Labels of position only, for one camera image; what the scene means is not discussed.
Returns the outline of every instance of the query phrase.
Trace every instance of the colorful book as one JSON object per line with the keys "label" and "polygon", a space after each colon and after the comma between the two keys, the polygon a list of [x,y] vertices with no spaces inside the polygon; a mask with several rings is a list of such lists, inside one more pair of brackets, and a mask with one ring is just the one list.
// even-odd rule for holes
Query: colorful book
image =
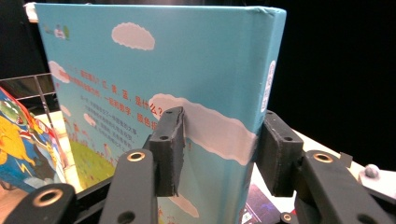
{"label": "colorful book", "polygon": [[179,196],[160,223],[239,223],[286,12],[37,4],[83,188],[113,175],[168,108],[185,109]]}
{"label": "colorful book", "polygon": [[0,87],[0,180],[27,192],[65,183],[55,131]]}

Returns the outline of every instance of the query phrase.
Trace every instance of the white cloud illustration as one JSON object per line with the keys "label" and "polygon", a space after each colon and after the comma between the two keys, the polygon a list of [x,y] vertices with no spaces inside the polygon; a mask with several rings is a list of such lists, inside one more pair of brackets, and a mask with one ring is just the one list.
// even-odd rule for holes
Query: white cloud illustration
{"label": "white cloud illustration", "polygon": [[178,194],[178,197],[169,197],[169,199],[172,201],[172,203],[175,203],[179,208],[190,214],[192,217],[199,217],[198,209],[192,205],[189,200],[183,197],[183,195]]}
{"label": "white cloud illustration", "polygon": [[[148,104],[154,104],[163,111],[183,106],[186,112],[186,137],[225,160],[235,160],[241,165],[250,161],[257,135],[250,132],[239,119],[227,118],[216,110],[169,94],[156,94]],[[156,119],[160,118],[159,115],[153,115]]]}
{"label": "white cloud illustration", "polygon": [[54,77],[61,80],[64,83],[70,82],[69,75],[64,71],[64,69],[57,64],[55,61],[49,61],[49,70]]}
{"label": "white cloud illustration", "polygon": [[84,114],[84,119],[85,121],[87,121],[91,126],[96,126],[96,122],[93,118],[91,118],[91,116],[89,116],[88,114]]}
{"label": "white cloud illustration", "polygon": [[64,112],[68,117],[72,116],[72,113],[70,113],[69,109],[67,109],[66,106],[60,105],[60,108],[61,108],[62,112]]}
{"label": "white cloud illustration", "polygon": [[113,28],[114,42],[131,49],[153,50],[155,39],[145,28],[132,22],[123,22]]}

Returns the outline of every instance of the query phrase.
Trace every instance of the book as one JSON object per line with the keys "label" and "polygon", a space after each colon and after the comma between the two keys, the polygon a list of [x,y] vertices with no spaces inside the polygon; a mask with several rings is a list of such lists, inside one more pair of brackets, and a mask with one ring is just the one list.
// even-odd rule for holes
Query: book
{"label": "book", "polygon": [[185,109],[178,197],[160,223],[239,223],[286,11],[269,7],[36,4],[83,188]]}
{"label": "book", "polygon": [[65,183],[55,131],[0,87],[0,180],[26,192]]}

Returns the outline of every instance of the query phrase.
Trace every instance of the light blue book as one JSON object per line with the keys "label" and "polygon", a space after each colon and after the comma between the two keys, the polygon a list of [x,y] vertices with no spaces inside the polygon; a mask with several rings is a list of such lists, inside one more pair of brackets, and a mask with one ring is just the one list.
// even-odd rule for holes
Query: light blue book
{"label": "light blue book", "polygon": [[83,188],[112,176],[168,108],[185,109],[179,197],[160,223],[238,223],[286,12],[37,4]]}

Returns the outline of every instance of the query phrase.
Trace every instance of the book cover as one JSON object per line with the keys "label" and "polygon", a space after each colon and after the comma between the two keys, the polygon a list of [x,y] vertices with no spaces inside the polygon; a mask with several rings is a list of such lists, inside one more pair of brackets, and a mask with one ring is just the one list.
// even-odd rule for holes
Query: book cover
{"label": "book cover", "polygon": [[113,175],[168,108],[185,109],[179,196],[160,223],[238,223],[286,12],[37,4],[83,188]]}
{"label": "book cover", "polygon": [[55,132],[0,87],[0,179],[31,192],[65,183]]}

